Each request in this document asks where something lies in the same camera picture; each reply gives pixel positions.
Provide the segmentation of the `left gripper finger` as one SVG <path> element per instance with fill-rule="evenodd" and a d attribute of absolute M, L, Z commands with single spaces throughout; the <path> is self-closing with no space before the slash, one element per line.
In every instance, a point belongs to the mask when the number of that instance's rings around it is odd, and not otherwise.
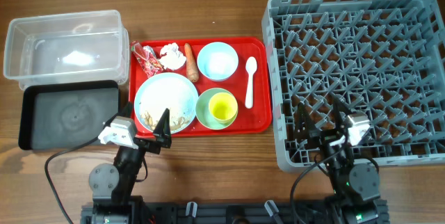
<path fill-rule="evenodd" d="M 116 116 L 130 118 L 133 110 L 134 104 L 132 102 L 128 102 L 122 109 L 120 109 Z"/>
<path fill-rule="evenodd" d="M 156 125 L 153 135 L 157 138 L 170 138 L 170 109 L 165 109 Z"/>

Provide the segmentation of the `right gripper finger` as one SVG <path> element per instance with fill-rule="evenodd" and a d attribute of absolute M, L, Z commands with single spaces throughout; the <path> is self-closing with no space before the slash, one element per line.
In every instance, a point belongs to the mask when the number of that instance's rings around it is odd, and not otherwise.
<path fill-rule="evenodd" d="M 296 113 L 296 135 L 317 136 L 318 129 L 316 128 L 314 121 L 311 119 L 303 103 L 298 104 Z"/>
<path fill-rule="evenodd" d="M 348 116 L 353 112 L 336 95 L 332 95 L 335 129 L 347 130 L 350 126 Z"/>

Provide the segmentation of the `light blue plate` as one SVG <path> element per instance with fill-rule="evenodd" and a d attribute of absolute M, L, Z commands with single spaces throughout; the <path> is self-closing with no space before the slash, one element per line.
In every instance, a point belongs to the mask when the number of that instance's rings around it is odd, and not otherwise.
<path fill-rule="evenodd" d="M 134 116 L 138 130 L 151 134 L 167 109 L 170 111 L 170 131 L 179 133 L 194 121 L 198 99 L 196 87 L 186 77 L 166 72 L 146 80 L 134 98 Z"/>

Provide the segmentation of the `green small bowl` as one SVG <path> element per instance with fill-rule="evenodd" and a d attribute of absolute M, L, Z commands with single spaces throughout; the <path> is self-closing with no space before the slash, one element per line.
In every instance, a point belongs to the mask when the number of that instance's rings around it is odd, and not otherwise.
<path fill-rule="evenodd" d="M 219 92 L 228 92 L 228 90 L 225 90 L 224 88 L 210 88 L 206 91 L 204 91 L 197 99 L 197 103 L 195 105 L 195 112 L 196 112 L 196 118 L 198 121 L 204 125 L 207 129 L 212 130 L 221 130 L 225 129 L 228 126 L 230 126 L 236 119 L 232 120 L 231 122 L 221 124 L 217 122 L 210 114 L 209 112 L 209 100 L 213 95 Z"/>

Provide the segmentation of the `red candy wrapper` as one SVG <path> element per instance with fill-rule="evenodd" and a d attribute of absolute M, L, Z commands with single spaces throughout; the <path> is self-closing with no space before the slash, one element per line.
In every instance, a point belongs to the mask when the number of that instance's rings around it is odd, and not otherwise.
<path fill-rule="evenodd" d="M 133 41 L 131 43 L 131 52 L 148 78 L 164 71 L 162 64 L 156 57 L 156 53 L 150 46 L 143 47 L 138 41 Z"/>

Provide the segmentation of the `orange carrot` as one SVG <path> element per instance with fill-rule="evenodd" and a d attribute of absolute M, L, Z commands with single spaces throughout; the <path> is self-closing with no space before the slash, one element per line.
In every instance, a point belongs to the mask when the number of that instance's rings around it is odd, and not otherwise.
<path fill-rule="evenodd" d="M 199 71 L 193 55 L 193 51 L 188 43 L 184 45 L 184 50 L 186 56 L 186 77 L 189 81 L 195 83 L 199 80 Z"/>

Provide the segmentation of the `yellow cup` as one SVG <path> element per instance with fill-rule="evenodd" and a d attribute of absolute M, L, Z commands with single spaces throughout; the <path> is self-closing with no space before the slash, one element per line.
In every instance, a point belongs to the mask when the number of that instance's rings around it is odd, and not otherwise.
<path fill-rule="evenodd" d="M 228 92 L 216 93 L 209 100 L 209 112 L 221 124 L 231 122 L 238 113 L 235 96 Z"/>

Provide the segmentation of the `white tissue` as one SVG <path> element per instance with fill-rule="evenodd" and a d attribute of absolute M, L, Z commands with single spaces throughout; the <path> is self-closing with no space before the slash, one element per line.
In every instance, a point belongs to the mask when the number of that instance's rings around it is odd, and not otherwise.
<path fill-rule="evenodd" d="M 161 58 L 159 59 L 159 62 L 165 69 L 178 70 L 186 62 L 186 57 L 179 50 L 179 46 L 176 42 L 165 45 L 160 50 L 160 55 Z"/>

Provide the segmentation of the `white plastic spoon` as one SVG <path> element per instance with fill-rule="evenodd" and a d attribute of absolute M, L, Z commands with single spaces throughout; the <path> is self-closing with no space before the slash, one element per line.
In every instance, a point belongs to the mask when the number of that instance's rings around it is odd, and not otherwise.
<path fill-rule="evenodd" d="M 248 73 L 248 84 L 245 94 L 245 107 L 247 109 L 251 109 L 253 107 L 253 76 L 257 71 L 257 60 L 254 56 L 248 58 L 245 69 Z"/>

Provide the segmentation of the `light blue bowl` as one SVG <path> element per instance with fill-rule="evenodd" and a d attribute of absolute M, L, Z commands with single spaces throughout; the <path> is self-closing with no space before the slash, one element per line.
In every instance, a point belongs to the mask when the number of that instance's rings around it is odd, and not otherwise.
<path fill-rule="evenodd" d="M 230 78 L 238 63 L 236 50 L 224 42 L 209 43 L 197 55 L 198 70 L 212 81 L 225 81 Z"/>

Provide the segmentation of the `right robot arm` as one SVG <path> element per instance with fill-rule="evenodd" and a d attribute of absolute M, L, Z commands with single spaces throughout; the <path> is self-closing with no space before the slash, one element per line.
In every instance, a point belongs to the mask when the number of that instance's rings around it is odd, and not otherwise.
<path fill-rule="evenodd" d="M 290 204 L 295 222 L 303 222 L 296 211 L 294 194 L 298 182 L 322 163 L 326 167 L 334 195 L 324 200 L 328 218 L 333 223 L 371 223 L 380 217 L 376 200 L 380 199 L 379 166 L 372 158 L 370 163 L 355 163 L 352 147 L 360 144 L 369 133 L 371 121 L 367 114 L 351 111 L 336 97 L 332 98 L 335 126 L 321 130 L 316 127 L 303 103 L 296 110 L 297 140 L 317 146 L 321 161 L 301 173 L 293 183 Z"/>

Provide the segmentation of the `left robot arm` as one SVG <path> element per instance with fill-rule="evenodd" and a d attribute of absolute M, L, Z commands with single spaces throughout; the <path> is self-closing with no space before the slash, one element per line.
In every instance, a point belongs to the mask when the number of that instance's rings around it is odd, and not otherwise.
<path fill-rule="evenodd" d="M 89 175 L 92 191 L 92 206 L 83 207 L 81 222 L 87 224 L 107 223 L 155 223 L 156 219 L 143 197 L 132 191 L 141 167 L 146 167 L 145 154 L 159 154 L 161 148 L 172 143 L 170 110 L 165 109 L 154 129 L 153 139 L 138 138 L 137 127 L 127 113 L 133 111 L 129 102 L 120 112 L 104 123 L 99 134 L 100 143 L 119 146 L 113 163 L 103 163 Z"/>

